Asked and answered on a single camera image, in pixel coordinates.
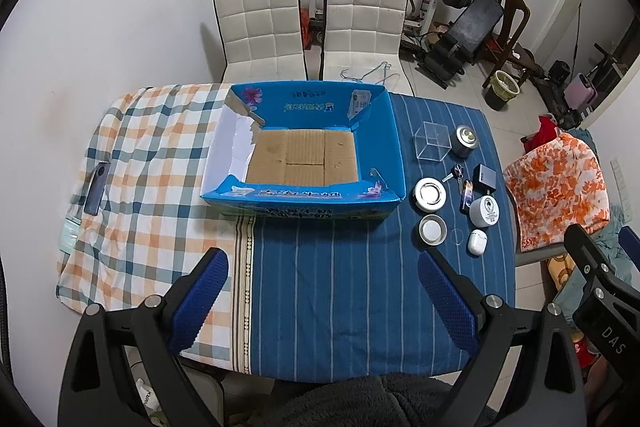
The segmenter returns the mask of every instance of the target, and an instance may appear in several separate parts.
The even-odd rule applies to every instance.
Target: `clear plastic box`
[[[415,155],[418,160],[440,162],[451,150],[449,128],[433,122],[422,122],[414,134]]]

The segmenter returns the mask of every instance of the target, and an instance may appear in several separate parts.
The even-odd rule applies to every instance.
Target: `screw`
[[[86,313],[87,315],[95,315],[97,314],[97,312],[100,311],[100,304],[89,304],[85,309],[84,309],[84,313]]]
[[[149,295],[145,299],[145,306],[147,308],[158,308],[160,303],[162,302],[162,297],[159,295]]]
[[[497,295],[487,295],[485,300],[489,308],[499,308],[503,304],[502,299]]]
[[[552,315],[559,315],[559,314],[562,313],[562,308],[560,306],[558,306],[555,302],[551,302],[551,303],[547,304],[546,305],[546,309]]]

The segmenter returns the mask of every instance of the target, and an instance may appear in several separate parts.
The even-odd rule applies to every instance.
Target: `cardboard box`
[[[383,86],[236,84],[221,111],[200,195],[225,214],[385,217],[406,196]]]

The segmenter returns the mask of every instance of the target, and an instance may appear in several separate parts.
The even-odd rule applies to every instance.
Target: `pink suitcase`
[[[582,73],[578,74],[569,85],[564,88],[564,99],[566,104],[578,111],[583,111],[593,100],[598,92],[591,81]]]

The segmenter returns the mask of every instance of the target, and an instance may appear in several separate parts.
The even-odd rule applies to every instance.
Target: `wall socket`
[[[622,167],[620,166],[617,156],[611,160],[611,168],[613,169],[613,178],[616,181],[618,193],[620,194],[620,203],[622,204],[622,212],[625,214],[625,223],[629,223],[634,219],[634,210],[631,206],[629,190],[626,188],[625,177],[622,174]]]

